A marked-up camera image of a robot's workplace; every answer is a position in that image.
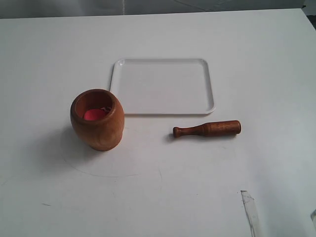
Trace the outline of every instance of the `red item inside mortar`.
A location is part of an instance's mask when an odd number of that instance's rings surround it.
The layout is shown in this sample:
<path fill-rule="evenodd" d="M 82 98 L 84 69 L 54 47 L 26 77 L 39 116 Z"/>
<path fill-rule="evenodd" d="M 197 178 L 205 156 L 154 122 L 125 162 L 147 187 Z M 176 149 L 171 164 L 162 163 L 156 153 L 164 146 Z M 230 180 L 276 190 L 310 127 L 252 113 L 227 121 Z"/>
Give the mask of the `red item inside mortar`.
<path fill-rule="evenodd" d="M 84 113 L 83 119 L 88 121 L 99 120 L 107 115 L 109 112 L 105 109 L 92 109 Z"/>

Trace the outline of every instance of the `tray rim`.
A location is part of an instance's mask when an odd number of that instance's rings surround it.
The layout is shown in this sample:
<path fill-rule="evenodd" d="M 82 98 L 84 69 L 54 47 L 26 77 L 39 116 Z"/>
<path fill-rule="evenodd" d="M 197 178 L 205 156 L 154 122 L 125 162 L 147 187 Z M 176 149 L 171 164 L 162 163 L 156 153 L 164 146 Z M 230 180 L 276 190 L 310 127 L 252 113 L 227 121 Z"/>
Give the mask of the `tray rim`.
<path fill-rule="evenodd" d="M 116 96 L 116 94 L 113 92 L 113 78 L 114 75 L 116 75 L 118 73 L 119 67 L 123 66 L 125 63 L 125 60 L 198 60 L 201 61 L 203 63 L 203 65 L 206 67 L 206 71 L 208 74 L 208 78 L 209 78 L 209 83 L 210 83 L 210 92 L 211 92 L 211 98 L 213 100 L 213 106 L 209 109 L 206 110 L 204 112 L 199 112 L 199 113 L 152 113 L 152 112 L 143 112 L 143 113 L 125 113 L 125 115 L 131 115 L 131 116 L 137 116 L 137 115 L 144 115 L 144 116 L 155 116 L 155 115 L 163 115 L 163 116 L 206 116 L 211 114 L 212 112 L 214 112 L 214 110 L 216 109 L 216 103 L 215 103 L 215 98 L 214 98 L 214 92 L 213 92 L 213 87 L 212 87 L 212 79 L 210 76 L 210 72 L 209 72 L 209 66 L 208 63 L 205 59 L 203 58 L 198 58 L 198 57 L 186 57 L 186 58 L 176 58 L 176 57 L 172 57 L 172 58 L 168 58 L 168 57 L 123 57 L 118 59 L 113 66 L 113 72 L 112 72 L 112 76 L 111 76 L 111 82 L 110 82 L 110 87 L 109 87 L 109 91 Z"/>

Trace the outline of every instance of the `white plastic tray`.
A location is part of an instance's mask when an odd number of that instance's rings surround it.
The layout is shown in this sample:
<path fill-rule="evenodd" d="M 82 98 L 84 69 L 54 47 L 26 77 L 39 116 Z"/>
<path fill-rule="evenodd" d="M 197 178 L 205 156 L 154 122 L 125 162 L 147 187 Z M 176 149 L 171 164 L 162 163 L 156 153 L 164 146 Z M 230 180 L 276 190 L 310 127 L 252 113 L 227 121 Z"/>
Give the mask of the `white plastic tray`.
<path fill-rule="evenodd" d="M 198 115 L 215 109 L 203 59 L 120 59 L 110 92 L 125 114 Z"/>

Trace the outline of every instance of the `wood grain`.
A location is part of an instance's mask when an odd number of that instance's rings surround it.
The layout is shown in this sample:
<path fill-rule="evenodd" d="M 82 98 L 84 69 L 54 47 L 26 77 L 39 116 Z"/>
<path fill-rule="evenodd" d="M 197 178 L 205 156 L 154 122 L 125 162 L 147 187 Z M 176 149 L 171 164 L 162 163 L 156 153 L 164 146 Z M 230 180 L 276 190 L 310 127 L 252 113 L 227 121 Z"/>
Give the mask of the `wood grain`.
<path fill-rule="evenodd" d="M 221 121 L 221 122 L 208 122 L 195 127 L 188 128 L 173 128 L 173 136 L 178 138 L 180 136 L 198 135 L 205 137 L 216 137 L 226 135 L 236 135 L 241 132 L 240 122 L 233 121 Z"/>
<path fill-rule="evenodd" d="M 107 115 L 99 120 L 83 119 L 87 110 L 110 107 Z M 109 91 L 92 89 L 83 92 L 73 101 L 70 119 L 78 137 L 98 151 L 114 148 L 122 138 L 124 111 L 118 99 Z"/>

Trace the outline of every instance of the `background wall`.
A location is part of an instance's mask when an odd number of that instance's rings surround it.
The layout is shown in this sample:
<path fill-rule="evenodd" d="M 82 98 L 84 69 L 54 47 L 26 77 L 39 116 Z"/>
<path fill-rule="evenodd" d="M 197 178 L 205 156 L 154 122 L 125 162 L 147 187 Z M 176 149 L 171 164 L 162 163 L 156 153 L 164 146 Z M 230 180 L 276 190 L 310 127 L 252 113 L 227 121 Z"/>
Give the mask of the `background wall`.
<path fill-rule="evenodd" d="M 0 0 L 0 18 L 301 8 L 304 0 Z"/>

